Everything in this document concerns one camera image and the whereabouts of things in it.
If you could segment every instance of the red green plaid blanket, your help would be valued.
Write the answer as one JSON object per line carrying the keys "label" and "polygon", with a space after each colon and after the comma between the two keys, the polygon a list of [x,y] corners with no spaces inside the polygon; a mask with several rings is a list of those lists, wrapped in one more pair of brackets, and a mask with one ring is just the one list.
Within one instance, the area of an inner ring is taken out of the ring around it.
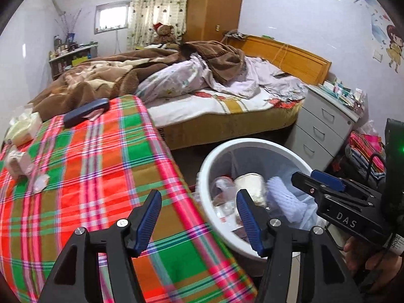
{"label": "red green plaid blanket", "polygon": [[[24,150],[33,176],[47,173],[39,194],[15,183],[0,162],[0,271],[22,302],[37,302],[58,254],[78,226],[108,228],[163,197],[150,244],[133,260],[147,302],[248,302],[256,289],[202,219],[169,150],[134,96],[111,101],[94,122],[44,123]],[[100,256],[104,301],[112,303],[106,256]]]}

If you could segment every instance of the drawer handle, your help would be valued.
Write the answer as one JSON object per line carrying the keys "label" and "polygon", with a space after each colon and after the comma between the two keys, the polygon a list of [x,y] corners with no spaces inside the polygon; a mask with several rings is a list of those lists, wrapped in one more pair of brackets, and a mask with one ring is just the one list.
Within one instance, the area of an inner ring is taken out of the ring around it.
{"label": "drawer handle", "polygon": [[322,135],[323,135],[323,138],[325,138],[326,137],[326,134],[325,133],[323,133],[323,132],[321,132],[318,128],[316,128],[315,126],[313,126],[313,129],[314,130],[317,130],[318,132],[320,132]]}
{"label": "drawer handle", "polygon": [[332,118],[333,118],[333,122],[334,122],[334,118],[335,118],[335,116],[333,115],[333,114],[331,114],[329,111],[326,111],[324,108],[321,108],[321,110],[324,112],[326,112],[327,114],[329,114]]}
{"label": "drawer handle", "polygon": [[315,153],[314,150],[311,150],[308,146],[306,146],[305,144],[303,144],[303,147],[306,147],[308,150],[310,150],[313,154]]}

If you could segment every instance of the white nightstand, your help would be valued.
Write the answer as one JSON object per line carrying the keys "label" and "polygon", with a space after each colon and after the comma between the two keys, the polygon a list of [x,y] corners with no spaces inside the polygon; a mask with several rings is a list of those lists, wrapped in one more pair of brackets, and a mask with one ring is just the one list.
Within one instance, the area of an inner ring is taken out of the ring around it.
{"label": "white nightstand", "polygon": [[308,95],[285,146],[313,170],[325,170],[359,116],[319,87],[307,87]]}

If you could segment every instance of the floor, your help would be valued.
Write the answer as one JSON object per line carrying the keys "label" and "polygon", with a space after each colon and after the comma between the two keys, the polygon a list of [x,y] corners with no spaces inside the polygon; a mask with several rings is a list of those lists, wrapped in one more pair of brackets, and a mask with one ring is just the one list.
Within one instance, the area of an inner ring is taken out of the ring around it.
{"label": "floor", "polygon": [[[267,138],[269,139],[268,134],[259,134],[259,138]],[[271,141],[275,141],[281,143],[282,139],[278,138],[278,140],[274,140],[271,137]],[[196,183],[196,177],[199,172],[199,169],[202,166],[203,161],[206,156],[220,143],[216,144],[207,144],[202,146],[194,146],[189,148],[183,148],[172,151],[172,155],[175,159],[175,162],[178,164],[181,173],[185,179],[185,182],[192,186]],[[343,246],[345,241],[347,240],[346,234],[340,232],[334,226],[330,226],[330,232],[332,233],[334,240],[340,246]],[[298,282],[299,282],[299,274],[300,274],[300,256],[292,259],[292,271],[290,273],[290,283],[289,283],[289,292],[287,303],[295,303],[298,291]]]}

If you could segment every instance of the folded clothes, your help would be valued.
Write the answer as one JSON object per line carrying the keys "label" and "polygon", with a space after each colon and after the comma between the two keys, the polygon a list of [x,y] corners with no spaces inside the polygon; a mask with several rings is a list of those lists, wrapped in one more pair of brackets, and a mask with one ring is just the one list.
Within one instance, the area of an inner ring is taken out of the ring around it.
{"label": "folded clothes", "polygon": [[[350,145],[347,144],[345,147],[345,155],[348,160],[359,170],[362,170],[360,174],[363,174],[366,177],[366,172],[368,169],[368,161],[366,158],[355,148],[351,148]],[[370,175],[377,181],[384,178],[386,176],[385,172],[376,172],[375,167],[372,165],[370,168]]]}
{"label": "folded clothes", "polygon": [[339,162],[343,172],[345,173],[344,178],[349,178],[359,183],[363,183],[367,187],[376,190],[378,189],[378,183],[382,182],[377,181],[372,175],[370,175],[368,182],[364,183],[364,179],[366,179],[366,170],[363,167],[359,167],[354,165],[347,157],[342,158]]}
{"label": "folded clothes", "polygon": [[[349,146],[351,146],[351,148],[357,149],[368,163],[372,154],[380,153],[380,151],[376,151],[376,149],[365,139],[363,135],[356,131],[352,131],[349,135]],[[376,172],[384,172],[384,165],[379,158],[375,157],[373,159],[373,165]]]}

